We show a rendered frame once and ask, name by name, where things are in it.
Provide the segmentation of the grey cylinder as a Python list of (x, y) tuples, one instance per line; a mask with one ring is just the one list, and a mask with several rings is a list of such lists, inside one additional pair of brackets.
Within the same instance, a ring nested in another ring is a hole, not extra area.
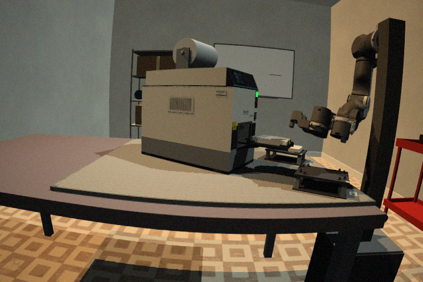
[(189, 68), (214, 68), (218, 54), (214, 47), (191, 38), (182, 38), (173, 49), (173, 60), (176, 63), (176, 51), (179, 48), (190, 48)]

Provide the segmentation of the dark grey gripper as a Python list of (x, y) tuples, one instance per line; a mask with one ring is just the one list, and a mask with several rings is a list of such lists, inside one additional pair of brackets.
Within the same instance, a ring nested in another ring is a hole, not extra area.
[(331, 120), (335, 117), (339, 116), (336, 116), (335, 113), (323, 106), (314, 107), (311, 120), (307, 120), (307, 117), (303, 115), (302, 111), (294, 110), (289, 127), (293, 128), (296, 123), (304, 132), (326, 139)]

